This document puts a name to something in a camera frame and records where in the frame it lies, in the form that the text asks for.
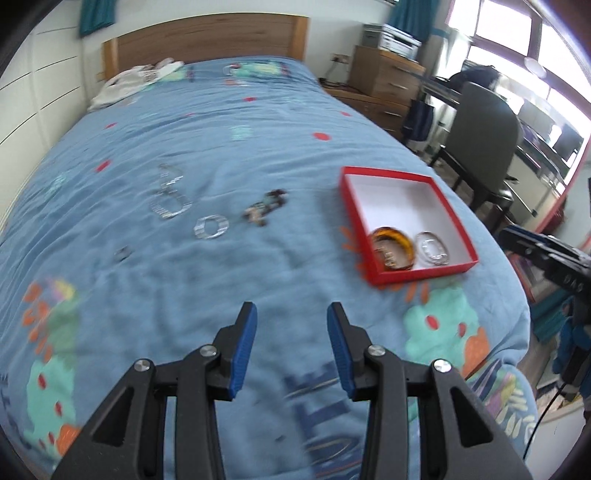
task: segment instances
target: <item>metal bolt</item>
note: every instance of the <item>metal bolt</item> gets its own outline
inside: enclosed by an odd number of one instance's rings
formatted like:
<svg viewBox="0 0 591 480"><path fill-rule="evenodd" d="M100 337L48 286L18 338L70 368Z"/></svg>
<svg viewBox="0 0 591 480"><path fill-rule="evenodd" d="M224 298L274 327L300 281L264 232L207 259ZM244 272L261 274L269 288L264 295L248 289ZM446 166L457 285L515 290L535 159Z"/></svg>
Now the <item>metal bolt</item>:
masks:
<svg viewBox="0 0 591 480"><path fill-rule="evenodd" d="M150 360L146 360L145 358L138 360L136 363L134 363L134 369L138 372L145 372L146 370L149 370Z"/></svg>
<svg viewBox="0 0 591 480"><path fill-rule="evenodd" d="M368 347L368 353L371 356L382 356L386 354L386 349L381 345L370 345Z"/></svg>
<svg viewBox="0 0 591 480"><path fill-rule="evenodd" d="M435 367L435 370L437 370L438 372L441 372L442 374L446 374L447 372L449 372L452 369L451 363L448 362L447 360L444 360L443 358L435 360L433 362L433 366Z"/></svg>
<svg viewBox="0 0 591 480"><path fill-rule="evenodd" d="M217 348L215 348L213 345L203 345L199 349L199 353L202 356L216 356L217 355Z"/></svg>

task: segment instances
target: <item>wooden headboard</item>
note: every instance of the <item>wooden headboard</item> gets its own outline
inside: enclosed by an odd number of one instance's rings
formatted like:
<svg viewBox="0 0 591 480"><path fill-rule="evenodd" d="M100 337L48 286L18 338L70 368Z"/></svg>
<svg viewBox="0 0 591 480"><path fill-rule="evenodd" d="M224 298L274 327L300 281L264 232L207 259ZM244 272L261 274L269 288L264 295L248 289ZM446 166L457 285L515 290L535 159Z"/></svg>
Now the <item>wooden headboard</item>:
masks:
<svg viewBox="0 0 591 480"><path fill-rule="evenodd" d="M172 57L185 63L276 55L304 59L308 18L280 14L217 14L152 25L103 43L105 79L135 65Z"/></svg>

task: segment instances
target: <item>white cloth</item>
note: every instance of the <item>white cloth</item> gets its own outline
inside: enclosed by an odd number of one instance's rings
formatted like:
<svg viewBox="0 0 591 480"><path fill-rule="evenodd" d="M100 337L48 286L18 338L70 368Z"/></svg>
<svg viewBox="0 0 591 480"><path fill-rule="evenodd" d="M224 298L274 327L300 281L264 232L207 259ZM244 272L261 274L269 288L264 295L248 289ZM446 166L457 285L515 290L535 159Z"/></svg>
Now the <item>white cloth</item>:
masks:
<svg viewBox="0 0 591 480"><path fill-rule="evenodd" d="M98 95L92 99L88 111L93 112L105 108L134 93L140 92L148 85L152 85L161 78L166 77L166 75L178 70L183 65L184 63L182 61L166 59L155 66L140 65L130 70L125 70L103 85Z"/></svg>

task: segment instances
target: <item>triangular cutout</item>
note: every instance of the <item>triangular cutout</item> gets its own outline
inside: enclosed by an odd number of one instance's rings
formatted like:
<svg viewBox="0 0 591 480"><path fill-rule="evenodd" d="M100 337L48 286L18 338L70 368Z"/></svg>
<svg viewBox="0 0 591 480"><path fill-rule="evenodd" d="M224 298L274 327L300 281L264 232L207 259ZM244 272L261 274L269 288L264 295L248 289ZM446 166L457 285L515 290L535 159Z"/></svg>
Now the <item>triangular cutout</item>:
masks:
<svg viewBox="0 0 591 480"><path fill-rule="evenodd" d="M465 448L492 441L492 433L459 388L451 390L460 441Z"/></svg>
<svg viewBox="0 0 591 480"><path fill-rule="evenodd" d="M102 422L92 434L92 440L113 447L120 447L125 440L125 429L131 409L134 389L126 388L106 413Z"/></svg>

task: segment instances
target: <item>black bag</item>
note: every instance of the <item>black bag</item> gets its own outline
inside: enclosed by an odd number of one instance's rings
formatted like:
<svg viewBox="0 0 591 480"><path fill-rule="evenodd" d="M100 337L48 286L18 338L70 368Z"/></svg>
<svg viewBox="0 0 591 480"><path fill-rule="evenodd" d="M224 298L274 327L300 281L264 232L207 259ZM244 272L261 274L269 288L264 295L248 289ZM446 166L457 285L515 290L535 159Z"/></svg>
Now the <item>black bag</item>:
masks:
<svg viewBox="0 0 591 480"><path fill-rule="evenodd" d="M500 75L493 66L478 65L452 75L446 87L461 93L464 84L472 82L486 89L494 90Z"/></svg>

